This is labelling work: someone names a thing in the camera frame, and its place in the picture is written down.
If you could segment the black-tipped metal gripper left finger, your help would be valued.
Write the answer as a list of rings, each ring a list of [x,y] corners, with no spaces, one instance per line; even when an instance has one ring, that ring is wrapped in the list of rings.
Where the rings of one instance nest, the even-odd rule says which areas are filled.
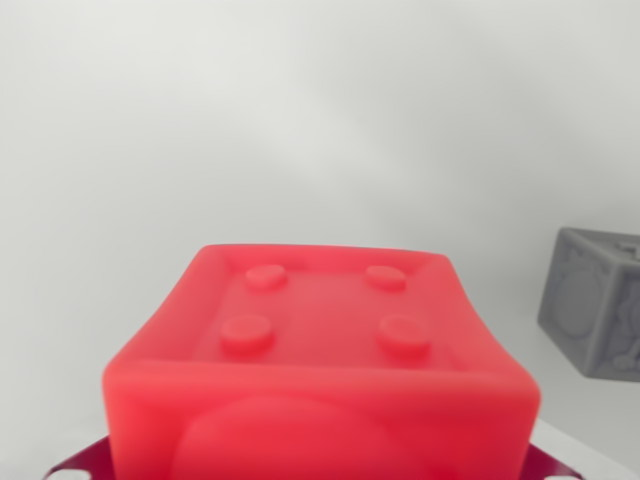
[[[109,437],[103,437],[46,472],[46,480],[114,480]]]

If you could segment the black-tipped metal gripper right finger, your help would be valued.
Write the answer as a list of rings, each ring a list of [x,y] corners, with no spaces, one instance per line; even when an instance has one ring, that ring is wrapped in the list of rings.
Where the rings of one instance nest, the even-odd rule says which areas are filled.
[[[527,451],[527,480],[545,480],[551,477],[583,479],[579,472],[531,443]]]

